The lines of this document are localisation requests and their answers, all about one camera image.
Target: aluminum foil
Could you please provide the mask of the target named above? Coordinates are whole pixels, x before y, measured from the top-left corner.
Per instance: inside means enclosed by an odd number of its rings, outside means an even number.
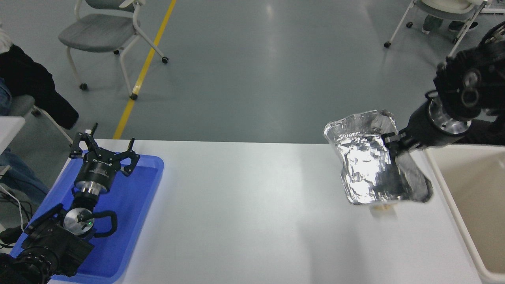
[[[326,125],[324,137],[343,162],[342,182],[352,204],[430,199],[431,182],[410,154],[390,158],[381,135],[391,132],[397,130],[387,111],[354,114]]]

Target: gray chair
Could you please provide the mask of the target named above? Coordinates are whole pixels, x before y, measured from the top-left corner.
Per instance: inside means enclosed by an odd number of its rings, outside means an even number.
[[[470,26],[472,25],[472,23],[475,21],[475,18],[482,11],[482,9],[487,5],[487,3],[488,3],[488,0],[484,0],[480,6],[474,7],[472,10],[470,10],[466,13],[455,14],[455,13],[448,13],[448,12],[437,10],[437,9],[423,3],[422,0],[411,0],[409,3],[409,6],[407,7],[407,10],[403,14],[403,17],[401,18],[400,22],[398,23],[398,26],[394,30],[394,33],[391,36],[391,39],[384,43],[384,47],[389,48],[391,46],[393,39],[396,36],[396,33],[398,33],[398,30],[400,29],[401,24],[405,20],[405,17],[409,13],[409,10],[415,6],[419,10],[422,10],[422,11],[428,13],[429,15],[440,18],[440,19],[465,22],[464,26],[461,28],[458,35],[452,41],[454,43],[454,47],[452,48],[450,53],[447,55],[448,57],[450,57],[450,56],[452,56],[454,51],[456,51],[456,48],[458,48],[458,45],[460,45],[461,40],[463,39],[463,37],[467,33],[467,31],[470,28]],[[411,28],[412,25],[413,25],[412,22],[408,22],[407,28]]]
[[[45,110],[39,109],[38,107],[35,106],[35,99],[32,96],[25,94],[22,96],[12,98],[11,110],[8,116],[25,116],[29,112],[31,112],[34,116],[40,116],[41,114],[43,114],[56,127],[56,129],[58,129],[58,131],[65,137],[65,139],[70,144],[73,144],[72,139],[63,130],[63,128],[59,126]]]
[[[137,99],[137,94],[132,91],[126,68],[124,65],[124,56],[128,53],[131,47],[142,37],[153,49],[160,55],[163,63],[168,63],[168,58],[163,55],[161,50],[150,40],[147,35],[140,29],[138,22],[138,13],[140,6],[144,1],[130,1],[132,3],[125,6],[127,1],[124,0],[85,0],[88,5],[95,9],[108,9],[120,10],[133,13],[132,17],[120,17],[106,14],[90,14],[83,18],[79,16],[79,10],[82,0],[77,0],[75,5],[74,14],[76,22],[63,30],[58,36],[59,40],[67,46],[67,57],[72,67],[74,77],[82,90],[87,89],[87,84],[82,83],[77,69],[75,68],[74,61],[70,54],[70,49],[77,49],[87,52],[103,53],[114,52],[118,54],[121,52],[120,63],[123,71],[123,77],[128,89],[128,95],[132,100]],[[131,38],[134,38],[130,43],[123,48],[123,45]]]

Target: beige plastic bin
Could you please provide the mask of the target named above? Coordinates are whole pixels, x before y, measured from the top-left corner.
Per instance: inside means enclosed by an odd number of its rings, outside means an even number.
[[[481,278],[505,283],[505,147],[425,152]]]

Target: blue plastic tray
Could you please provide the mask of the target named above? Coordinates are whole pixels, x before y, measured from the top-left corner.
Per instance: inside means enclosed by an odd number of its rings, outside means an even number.
[[[68,209],[72,204],[72,187],[75,177],[81,168],[82,160],[71,160],[58,182],[47,194],[33,220],[63,203]],[[77,283],[111,284],[123,274],[131,253],[135,247],[145,216],[153,200],[163,173],[163,160],[155,156],[141,155],[138,164],[129,177],[118,173],[111,190],[100,195],[96,212],[113,210],[118,215],[118,230],[107,238],[91,239],[95,246],[73,277],[55,275],[52,279]],[[95,227],[98,232],[108,231],[110,218],[97,219]],[[11,251],[16,257],[21,253],[21,243],[27,235],[23,233]]]

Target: black jacket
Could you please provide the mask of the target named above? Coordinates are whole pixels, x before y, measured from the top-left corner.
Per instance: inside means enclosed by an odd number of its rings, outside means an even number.
[[[21,48],[0,54],[0,77],[12,96],[28,94],[35,105],[45,110],[60,126],[70,129],[79,118],[77,111],[55,90],[53,76],[44,66],[34,62]]]

